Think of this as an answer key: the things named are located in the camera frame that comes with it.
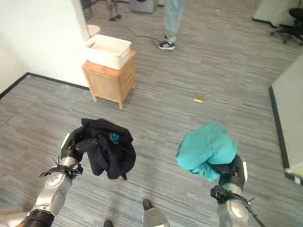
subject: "white box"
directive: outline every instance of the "white box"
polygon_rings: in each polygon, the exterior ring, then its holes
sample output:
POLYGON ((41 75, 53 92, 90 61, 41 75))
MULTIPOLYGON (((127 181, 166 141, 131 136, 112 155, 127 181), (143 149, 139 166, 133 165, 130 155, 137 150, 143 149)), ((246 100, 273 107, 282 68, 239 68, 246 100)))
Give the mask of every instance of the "white box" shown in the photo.
POLYGON ((92 63, 116 70, 129 59, 132 43, 105 35, 95 35, 85 43, 86 58, 92 63))

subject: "small yellow object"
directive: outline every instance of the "small yellow object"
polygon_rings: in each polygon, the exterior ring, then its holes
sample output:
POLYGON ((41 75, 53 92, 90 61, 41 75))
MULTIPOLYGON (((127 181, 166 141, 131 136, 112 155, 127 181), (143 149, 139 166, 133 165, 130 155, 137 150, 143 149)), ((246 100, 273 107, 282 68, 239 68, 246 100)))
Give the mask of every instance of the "small yellow object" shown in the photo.
POLYGON ((205 98, 202 95, 194 94, 193 100, 196 101, 196 102, 202 103, 202 102, 204 102, 205 98))

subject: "teal cloth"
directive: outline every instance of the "teal cloth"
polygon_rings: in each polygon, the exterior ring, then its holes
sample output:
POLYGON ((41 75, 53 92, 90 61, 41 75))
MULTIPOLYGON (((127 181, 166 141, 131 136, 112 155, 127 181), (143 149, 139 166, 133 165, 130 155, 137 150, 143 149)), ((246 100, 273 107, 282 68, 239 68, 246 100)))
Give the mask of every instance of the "teal cloth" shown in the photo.
POLYGON ((178 147, 177 164, 208 181, 214 181, 219 174, 206 161, 210 164, 228 164, 236 154, 236 143, 219 124, 213 122, 184 137, 178 147))

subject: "sneaker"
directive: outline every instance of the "sneaker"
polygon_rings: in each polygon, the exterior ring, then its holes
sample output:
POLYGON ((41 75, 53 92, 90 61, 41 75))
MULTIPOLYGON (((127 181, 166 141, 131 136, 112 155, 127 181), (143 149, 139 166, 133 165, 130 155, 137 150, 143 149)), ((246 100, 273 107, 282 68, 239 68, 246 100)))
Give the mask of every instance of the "sneaker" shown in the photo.
POLYGON ((110 220, 107 220, 104 222, 104 226, 103 227, 114 227, 113 223, 110 220))
POLYGON ((159 43, 159 48, 162 50, 168 50, 168 51, 172 51, 175 48, 174 44, 170 44, 167 41, 164 41, 162 43, 159 43))

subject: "gray appliance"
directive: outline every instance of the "gray appliance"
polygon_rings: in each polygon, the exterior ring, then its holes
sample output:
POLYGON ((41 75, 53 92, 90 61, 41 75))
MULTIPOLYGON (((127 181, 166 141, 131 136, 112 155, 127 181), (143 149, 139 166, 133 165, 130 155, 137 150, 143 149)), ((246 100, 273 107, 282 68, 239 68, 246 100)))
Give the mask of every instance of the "gray appliance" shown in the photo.
POLYGON ((131 11, 153 13, 159 4, 159 0, 129 0, 131 11))

